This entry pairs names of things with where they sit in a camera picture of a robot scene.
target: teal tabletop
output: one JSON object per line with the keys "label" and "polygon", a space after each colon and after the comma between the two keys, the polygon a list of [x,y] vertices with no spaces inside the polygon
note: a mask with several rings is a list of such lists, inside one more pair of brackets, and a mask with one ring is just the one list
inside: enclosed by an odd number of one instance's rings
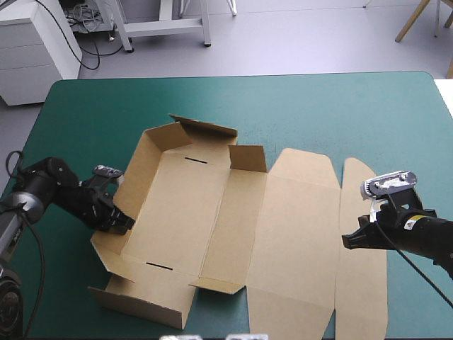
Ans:
{"label": "teal tabletop", "polygon": [[[61,157],[80,179],[97,164],[125,169],[142,131],[171,122],[169,113],[236,128],[239,144],[264,145],[268,166],[291,147],[328,155],[340,181],[348,157],[377,174],[414,171],[425,207],[453,219],[453,121],[431,76],[422,72],[59,81],[28,138],[25,165]],[[82,222],[51,206],[37,229],[47,278],[31,336],[181,333],[96,304],[87,286],[104,288],[110,275],[90,244],[93,231]],[[398,254],[387,256],[387,337],[453,337],[453,310]],[[453,281],[441,268],[411,258],[453,298]],[[23,281],[26,321],[40,268],[30,233],[12,266]],[[326,338],[334,337],[334,328],[333,317]],[[233,296],[199,290],[183,332],[222,337],[247,331],[244,289]]]}

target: wooden chair leg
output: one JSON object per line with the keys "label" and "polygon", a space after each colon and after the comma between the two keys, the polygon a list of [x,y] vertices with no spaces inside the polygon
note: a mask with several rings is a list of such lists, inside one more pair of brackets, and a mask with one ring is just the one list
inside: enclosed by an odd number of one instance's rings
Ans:
{"label": "wooden chair leg", "polygon": [[418,19],[420,14],[423,12],[423,10],[426,8],[426,6],[430,3],[430,0],[422,0],[415,11],[412,13],[412,16],[409,18],[408,22],[404,25],[404,27],[401,29],[400,33],[396,37],[395,41],[399,43],[400,41],[403,40],[404,36],[406,33],[411,29],[413,23],[415,23],[415,20]]}
{"label": "wooden chair leg", "polygon": [[453,59],[452,62],[450,62],[450,68],[448,69],[447,72],[447,79],[453,78]]}
{"label": "wooden chair leg", "polygon": [[453,23],[453,11],[452,14],[448,17],[447,21],[445,21],[445,28],[449,28]]}

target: yellow label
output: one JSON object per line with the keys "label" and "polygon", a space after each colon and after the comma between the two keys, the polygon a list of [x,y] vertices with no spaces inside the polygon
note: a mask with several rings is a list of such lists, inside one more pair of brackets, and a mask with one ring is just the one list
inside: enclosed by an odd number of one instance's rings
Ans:
{"label": "yellow label", "polygon": [[411,217],[409,220],[407,220],[407,222],[405,223],[404,229],[406,229],[406,230],[412,230],[413,225],[414,225],[417,221],[421,220],[421,219],[424,218],[424,217],[426,217],[426,216],[424,216],[424,215],[414,215],[414,216],[412,216],[412,217]]}

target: white cabinet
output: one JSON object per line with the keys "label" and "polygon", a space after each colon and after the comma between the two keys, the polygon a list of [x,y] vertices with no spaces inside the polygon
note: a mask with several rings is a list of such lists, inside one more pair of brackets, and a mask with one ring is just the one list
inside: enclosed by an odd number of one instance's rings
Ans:
{"label": "white cabinet", "polygon": [[[58,0],[41,2],[81,59]],[[36,1],[17,0],[0,11],[0,96],[8,105],[43,102],[53,83],[77,79],[79,68],[57,24]]]}

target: cable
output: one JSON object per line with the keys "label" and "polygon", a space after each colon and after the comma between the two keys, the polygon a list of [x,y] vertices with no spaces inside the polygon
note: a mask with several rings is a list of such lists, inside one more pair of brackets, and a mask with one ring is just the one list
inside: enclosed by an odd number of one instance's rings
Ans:
{"label": "cable", "polygon": [[42,240],[40,235],[36,232],[35,227],[28,221],[25,212],[21,210],[20,212],[22,221],[30,228],[31,233],[33,234],[36,243],[38,244],[38,249],[40,252],[40,262],[41,262],[41,276],[40,276],[40,285],[38,288],[38,293],[36,295],[35,305],[33,306],[33,310],[31,312],[30,319],[28,320],[27,328],[25,329],[25,333],[23,335],[24,339],[28,338],[28,334],[30,333],[31,327],[33,325],[33,321],[35,320],[36,313],[40,306],[42,292],[44,291],[44,282],[45,282],[45,257],[44,257],[44,246],[42,245]]}
{"label": "cable", "polygon": [[22,160],[23,160],[23,153],[22,151],[19,151],[19,150],[15,150],[15,151],[11,151],[8,156],[6,157],[6,161],[5,161],[5,167],[6,167],[6,173],[8,174],[8,176],[12,179],[19,179],[19,177],[17,175],[14,175],[13,172],[9,171],[9,163],[11,161],[11,157],[14,155],[14,154],[17,154],[19,156],[19,159],[17,161],[17,170],[20,171],[21,170],[21,167],[22,167]]}
{"label": "cable", "polygon": [[53,13],[46,7],[46,5],[44,5],[40,0],[35,0],[36,2],[39,3],[39,5],[41,5],[49,14],[50,16],[54,19],[55,23],[57,24],[59,30],[62,32],[62,35],[63,35],[63,38],[66,40],[66,44],[68,45],[69,49],[71,50],[73,56],[76,58],[76,60],[79,62],[79,64],[83,67],[85,67],[86,69],[91,69],[91,70],[94,70],[94,69],[97,69],[99,68],[99,65],[101,65],[101,58],[99,56],[99,51],[98,51],[98,45],[96,44],[96,41],[93,40],[93,44],[94,44],[94,48],[96,49],[96,53],[98,55],[98,63],[95,67],[89,67],[89,66],[86,66],[80,59],[79,57],[77,57],[76,53],[74,52],[74,50],[72,49],[72,46],[71,44],[69,43],[68,41],[68,38],[66,37],[66,35],[64,34],[64,31],[63,31],[63,28],[61,27],[61,25],[59,24],[57,18],[55,18],[55,16],[53,15]]}
{"label": "cable", "polygon": [[[75,18],[71,18],[70,16],[67,16],[66,19],[69,19],[69,20],[73,20],[75,24],[78,24],[78,25],[82,25],[82,22],[75,19]],[[108,57],[109,55],[115,55],[117,54],[119,51],[122,50],[122,45],[119,46],[119,48],[113,52],[110,52],[110,53],[92,53],[88,50],[85,50],[82,46],[80,46],[80,49],[86,53],[88,53],[89,55],[95,55],[95,56],[99,56],[99,57]]]}
{"label": "cable", "polygon": [[[14,154],[18,154],[19,155],[19,159],[18,159],[18,163],[17,163],[17,170],[19,172],[21,171],[22,161],[23,161],[23,153],[22,153],[22,151],[16,150],[16,151],[10,152],[8,154],[8,156],[6,157],[6,162],[5,162],[6,172],[8,173],[8,175],[11,178],[19,180],[19,179],[21,179],[20,177],[13,175],[13,173],[9,171],[9,163],[10,163],[11,157]],[[23,203],[17,205],[16,207],[11,207],[11,206],[9,206],[7,204],[4,204],[3,202],[0,202],[0,205],[4,206],[5,208],[7,208],[9,210],[12,210],[12,209],[18,210],[18,214],[21,216],[23,223],[25,223],[25,225],[27,225],[27,227],[30,229],[31,233],[33,234],[33,236],[34,236],[34,238],[36,240],[36,243],[38,244],[38,249],[39,249],[39,252],[40,252],[40,262],[41,262],[40,285],[39,285],[39,288],[38,288],[38,293],[36,295],[35,305],[33,306],[33,310],[31,312],[30,319],[28,320],[27,328],[25,329],[25,333],[24,333],[24,336],[23,336],[24,339],[27,339],[28,338],[28,334],[30,333],[31,327],[33,325],[33,321],[35,320],[36,313],[38,311],[38,308],[39,308],[39,305],[40,305],[40,302],[41,302],[42,292],[44,290],[44,282],[45,282],[44,246],[42,245],[42,240],[41,240],[40,235],[36,232],[34,226],[28,221],[26,212],[23,209]]]}
{"label": "cable", "polygon": [[[80,49],[81,49],[82,51],[84,51],[85,53],[88,53],[89,55],[98,55],[98,54],[96,54],[96,53],[92,53],[92,52],[90,52],[90,51],[87,51],[87,50],[85,50],[85,49],[82,48],[82,47],[80,47]],[[114,52],[111,52],[111,53],[102,53],[102,54],[99,54],[98,56],[99,56],[99,57],[107,57],[107,56],[109,56],[109,55],[115,55],[115,54],[117,54],[117,53],[118,53],[119,51],[121,51],[121,50],[122,50],[122,45],[121,45],[116,51],[114,51]]]}
{"label": "cable", "polygon": [[382,236],[385,238],[385,240],[398,252],[398,254],[401,255],[401,257],[406,260],[406,262],[412,267],[415,269],[415,271],[422,277],[425,279],[426,282],[428,282],[430,284],[430,286],[437,292],[437,294],[439,294],[442,299],[445,300],[445,302],[451,307],[453,308],[453,302],[439,289],[439,287],[437,287],[435,285],[434,282],[432,282],[400,249],[398,249],[398,247],[393,243],[393,241],[390,240],[390,238],[387,236],[387,234],[384,232],[384,230],[382,230],[381,226],[379,225],[379,223],[377,221],[374,222],[377,229],[379,230],[379,232],[382,234]]}

